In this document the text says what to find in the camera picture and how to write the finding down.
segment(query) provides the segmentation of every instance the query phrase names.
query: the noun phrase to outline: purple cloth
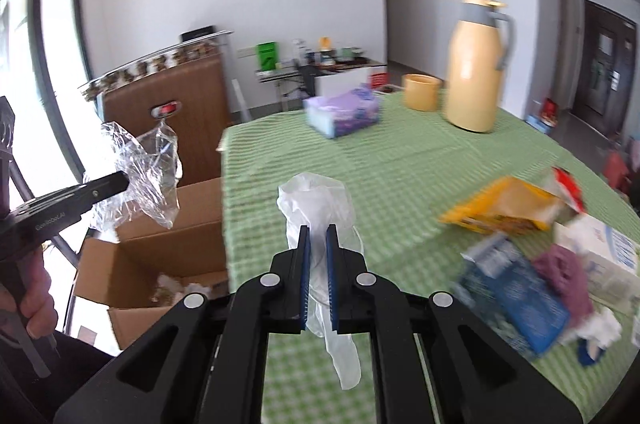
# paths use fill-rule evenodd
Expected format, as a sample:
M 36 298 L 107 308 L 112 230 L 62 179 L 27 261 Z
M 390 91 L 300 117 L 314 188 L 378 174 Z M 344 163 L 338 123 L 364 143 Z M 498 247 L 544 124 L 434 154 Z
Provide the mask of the purple cloth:
M 575 252 L 553 244 L 533 260 L 533 267 L 569 310 L 571 319 L 567 328 L 576 327 L 585 317 L 593 314 L 593 303 L 587 290 L 587 274 Z

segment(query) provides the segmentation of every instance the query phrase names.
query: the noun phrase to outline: blue package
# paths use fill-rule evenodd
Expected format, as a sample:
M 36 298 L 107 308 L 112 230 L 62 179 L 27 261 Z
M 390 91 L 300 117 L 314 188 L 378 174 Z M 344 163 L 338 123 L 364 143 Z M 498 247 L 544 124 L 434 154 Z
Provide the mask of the blue package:
M 558 338 L 570 313 L 505 235 L 488 240 L 490 245 L 465 257 L 474 263 L 484 285 L 539 356 Z
M 536 358 L 527 340 L 511 323 L 491 290 L 484 284 L 484 275 L 478 267 L 471 264 L 451 287 L 458 301 L 464 303 L 516 352 L 527 360 Z
M 545 124 L 542 120 L 538 117 L 534 117 L 533 115 L 529 115 L 525 122 L 545 135 L 548 135 L 549 131 L 552 129 L 551 126 Z

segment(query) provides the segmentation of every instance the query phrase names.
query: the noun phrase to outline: plastic bag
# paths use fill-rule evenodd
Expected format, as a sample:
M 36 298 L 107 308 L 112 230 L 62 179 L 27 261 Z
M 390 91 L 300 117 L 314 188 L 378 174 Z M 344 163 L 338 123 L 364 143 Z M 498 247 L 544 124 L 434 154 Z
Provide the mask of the plastic bag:
M 100 131 L 102 143 L 96 150 L 103 153 L 104 167 L 92 169 L 91 174 L 124 171 L 129 187 L 94 205 L 91 227 L 105 232 L 146 214 L 170 229 L 179 210 L 176 186 L 182 177 L 174 130 L 161 121 L 138 138 L 116 122 L 103 124 Z
M 278 208 L 287 218 L 289 248 L 297 247 L 301 225 L 308 225 L 310 230 L 311 271 L 306 328 L 324 338 L 340 386 L 350 390 L 360 382 L 360 360 L 351 336 L 339 336 L 331 327 L 325 235 L 329 225 L 335 223 L 340 246 L 364 252 L 354 227 L 351 197 L 342 182 L 313 173 L 296 175 L 281 185 L 278 193 Z

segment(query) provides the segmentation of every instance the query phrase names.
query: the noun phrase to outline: wooden door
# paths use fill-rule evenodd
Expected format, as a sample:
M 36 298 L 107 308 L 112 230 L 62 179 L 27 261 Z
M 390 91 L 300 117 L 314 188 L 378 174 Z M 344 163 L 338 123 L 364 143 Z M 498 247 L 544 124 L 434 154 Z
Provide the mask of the wooden door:
M 573 113 L 600 133 L 622 130 L 636 65 L 636 25 L 585 1 L 584 45 Z

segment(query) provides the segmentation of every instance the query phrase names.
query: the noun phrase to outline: snack bag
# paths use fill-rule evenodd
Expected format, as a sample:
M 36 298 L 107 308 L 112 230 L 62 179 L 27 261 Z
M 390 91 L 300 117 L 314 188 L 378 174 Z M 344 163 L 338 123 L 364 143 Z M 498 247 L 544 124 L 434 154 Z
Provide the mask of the snack bag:
M 575 181 L 573 175 L 562 168 L 551 168 L 551 173 L 546 178 L 544 190 L 558 198 L 562 198 L 573 211 L 578 214 L 587 212 L 582 199 L 582 190 Z
M 564 201 L 544 189 L 515 177 L 503 177 L 443 214 L 440 221 L 481 234 L 524 234 L 549 230 L 563 207 Z

